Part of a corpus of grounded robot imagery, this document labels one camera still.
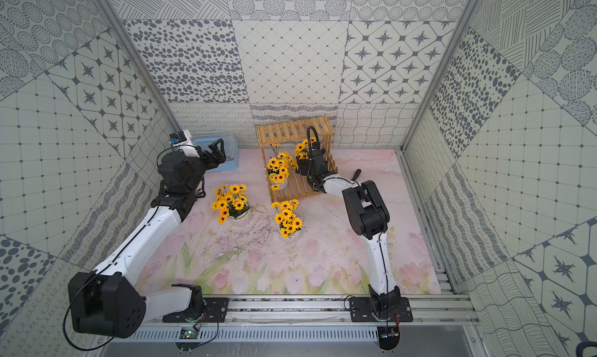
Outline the sunflower pot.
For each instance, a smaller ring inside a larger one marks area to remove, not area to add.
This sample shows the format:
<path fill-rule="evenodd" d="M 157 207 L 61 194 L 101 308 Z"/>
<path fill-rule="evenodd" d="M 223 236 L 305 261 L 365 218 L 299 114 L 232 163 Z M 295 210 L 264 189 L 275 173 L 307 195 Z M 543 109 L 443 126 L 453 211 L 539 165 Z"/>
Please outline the sunflower pot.
<path fill-rule="evenodd" d="M 267 163 L 267 179 L 272 191 L 285 189 L 290 174 L 296 170 L 295 159 L 288 152 L 280 152 Z"/>
<path fill-rule="evenodd" d="M 316 144 L 317 139 L 315 137 L 305 139 L 302 142 L 298 143 L 295 146 L 295 159 L 297 161 L 308 161 L 310 159 L 310 151 L 315 148 Z"/>
<path fill-rule="evenodd" d="M 215 191 L 215 201 L 212 209 L 219 213 L 218 222 L 238 220 L 250 210 L 247 186 L 241 184 L 221 185 Z"/>
<path fill-rule="evenodd" d="M 282 238 L 294 237 L 303 229 L 303 218 L 299 216 L 300 202 L 297 199 L 273 202 L 271 207 L 276 210 L 275 223 L 278 225 Z"/>

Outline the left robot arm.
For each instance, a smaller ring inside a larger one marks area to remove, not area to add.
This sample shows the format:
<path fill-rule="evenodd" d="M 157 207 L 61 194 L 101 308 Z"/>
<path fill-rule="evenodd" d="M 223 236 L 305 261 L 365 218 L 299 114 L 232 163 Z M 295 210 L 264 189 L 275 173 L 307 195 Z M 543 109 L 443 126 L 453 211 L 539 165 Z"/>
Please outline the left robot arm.
<path fill-rule="evenodd" d="M 68 284 L 67 318 L 75 332 L 128 338 L 145 322 L 165 316 L 203 321 L 207 304 L 199 286 L 175 284 L 143 296 L 135 288 L 143 268 L 160 245 L 205 196 L 205 173 L 226 160 L 223 139 L 208 150 L 195 146 L 187 131 L 174 133 L 156 162 L 160 190 L 141 223 L 91 272 L 77 273 Z"/>

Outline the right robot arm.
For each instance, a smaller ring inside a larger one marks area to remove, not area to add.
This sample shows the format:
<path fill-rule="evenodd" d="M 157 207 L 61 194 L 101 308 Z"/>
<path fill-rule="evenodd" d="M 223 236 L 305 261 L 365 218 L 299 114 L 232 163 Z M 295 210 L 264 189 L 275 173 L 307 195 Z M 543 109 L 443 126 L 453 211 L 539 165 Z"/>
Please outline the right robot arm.
<path fill-rule="evenodd" d="M 369 299 L 374 315 L 387 319 L 398 310 L 400 289 L 393 277 L 388 252 L 389 211 L 374 181 L 358 182 L 357 170 L 348 179 L 331 170 L 326 150 L 319 143 L 309 145 L 297 155 L 299 173 L 316 192 L 341 197 L 353 231 L 365 244 L 369 268 Z"/>

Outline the blue plastic tool box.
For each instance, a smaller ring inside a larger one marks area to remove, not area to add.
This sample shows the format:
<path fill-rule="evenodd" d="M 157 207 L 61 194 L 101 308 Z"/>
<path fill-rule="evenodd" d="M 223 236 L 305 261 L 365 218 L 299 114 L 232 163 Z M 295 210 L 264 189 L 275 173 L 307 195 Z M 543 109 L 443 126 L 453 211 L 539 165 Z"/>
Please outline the blue plastic tool box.
<path fill-rule="evenodd" d="M 238 140 L 232 133 L 217 133 L 215 135 L 204 135 L 194 138 L 193 144 L 196 147 L 206 148 L 209 144 L 217 139 L 222 138 L 224 141 L 224 148 L 226 153 L 226 161 L 220 164 L 216 169 L 207 170 L 208 173 L 214 172 L 231 172 L 239 166 L 239 148 Z"/>

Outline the wooden two-tier shelf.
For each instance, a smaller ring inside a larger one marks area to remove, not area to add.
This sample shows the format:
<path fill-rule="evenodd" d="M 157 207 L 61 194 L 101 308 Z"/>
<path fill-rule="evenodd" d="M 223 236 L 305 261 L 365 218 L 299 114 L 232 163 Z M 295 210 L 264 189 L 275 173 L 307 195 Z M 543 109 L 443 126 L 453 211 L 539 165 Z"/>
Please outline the wooden two-tier shelf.
<path fill-rule="evenodd" d="M 266 173 L 270 159 L 275 157 L 279 151 L 286 151 L 290 155 L 294 155 L 295 145 L 307 138 L 307 128 L 309 126 L 313 126 L 316 129 L 322 144 L 321 147 L 326 149 L 324 159 L 328 164 L 328 169 L 331 172 L 338 172 L 337 165 L 331 154 L 334 129 L 328 117 L 319 116 L 291 122 L 257 126 L 257 139 Z M 303 199 L 316 194 L 308 185 L 306 176 L 300 175 L 294 169 L 289 171 L 286 181 L 286 187 L 279 190 L 272 190 L 270 176 L 268 173 L 266 174 L 270 201 L 281 202 L 288 199 Z"/>

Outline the floral table mat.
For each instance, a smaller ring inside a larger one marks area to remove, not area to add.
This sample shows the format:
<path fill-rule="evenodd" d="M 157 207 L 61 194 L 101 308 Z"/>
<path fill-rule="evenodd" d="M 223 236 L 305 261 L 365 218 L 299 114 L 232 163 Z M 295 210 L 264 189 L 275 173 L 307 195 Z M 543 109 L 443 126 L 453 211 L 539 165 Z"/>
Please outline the floral table mat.
<path fill-rule="evenodd" d="M 335 150 L 340 174 L 361 171 L 376 183 L 390 211 L 390 263 L 404 294 L 442 289 L 418 218 L 392 150 Z M 250 201 L 245 226 L 219 223 L 215 190 L 244 184 Z M 206 177 L 207 195 L 197 201 L 143 269 L 137 290 L 155 293 L 174 283 L 199 285 L 207 294 L 366 294 L 369 266 L 365 243 L 351 229 L 344 201 L 320 194 L 299 204 L 303 228 L 284 239 L 275 223 L 258 149 L 242 150 L 233 172 Z"/>

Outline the black handled screwdriver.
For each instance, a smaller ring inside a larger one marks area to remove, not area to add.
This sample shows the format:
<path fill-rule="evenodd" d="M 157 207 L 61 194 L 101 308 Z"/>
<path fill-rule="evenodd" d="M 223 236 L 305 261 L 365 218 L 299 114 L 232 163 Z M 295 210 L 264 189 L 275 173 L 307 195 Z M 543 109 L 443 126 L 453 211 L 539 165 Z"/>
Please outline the black handled screwdriver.
<path fill-rule="evenodd" d="M 357 170 L 354 172 L 354 175 L 353 175 L 353 177 L 351 178 L 351 180 L 352 180 L 352 181 L 357 181 L 357 180 L 359 179 L 359 176 L 361 175 L 361 173 L 362 173 L 362 170 L 361 170 L 361 169 L 357 169 Z"/>

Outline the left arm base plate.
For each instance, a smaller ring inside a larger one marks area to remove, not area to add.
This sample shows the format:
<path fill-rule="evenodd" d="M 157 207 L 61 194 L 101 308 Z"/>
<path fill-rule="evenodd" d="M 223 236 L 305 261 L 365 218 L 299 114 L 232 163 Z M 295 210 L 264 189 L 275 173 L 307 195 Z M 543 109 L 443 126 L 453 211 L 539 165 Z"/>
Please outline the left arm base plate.
<path fill-rule="evenodd" d="M 224 323 L 229 298 L 208 297 L 191 304 L 188 309 L 163 316 L 163 323 Z"/>

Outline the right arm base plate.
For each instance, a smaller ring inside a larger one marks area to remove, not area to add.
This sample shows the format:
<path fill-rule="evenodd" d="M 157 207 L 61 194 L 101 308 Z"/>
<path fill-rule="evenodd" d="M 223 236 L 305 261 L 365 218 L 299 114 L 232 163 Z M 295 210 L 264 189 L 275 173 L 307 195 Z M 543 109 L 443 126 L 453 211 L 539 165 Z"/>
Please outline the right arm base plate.
<path fill-rule="evenodd" d="M 409 299 L 401 297 L 387 304 L 384 299 L 375 300 L 367 296 L 349 296 L 346 300 L 351 321 L 354 323 L 414 320 Z"/>

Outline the aluminium rail frame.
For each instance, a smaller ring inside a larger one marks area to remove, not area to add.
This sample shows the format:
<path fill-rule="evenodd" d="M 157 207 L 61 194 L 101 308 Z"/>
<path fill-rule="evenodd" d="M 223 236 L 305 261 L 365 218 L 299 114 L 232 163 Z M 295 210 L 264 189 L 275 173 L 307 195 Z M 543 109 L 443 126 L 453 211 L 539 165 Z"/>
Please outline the aluminium rail frame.
<path fill-rule="evenodd" d="M 233 327 L 479 326 L 467 295 L 450 293 L 446 273 L 439 271 L 440 295 L 403 295 L 390 319 L 378 318 L 367 296 L 356 295 L 208 295 L 208 324 Z"/>

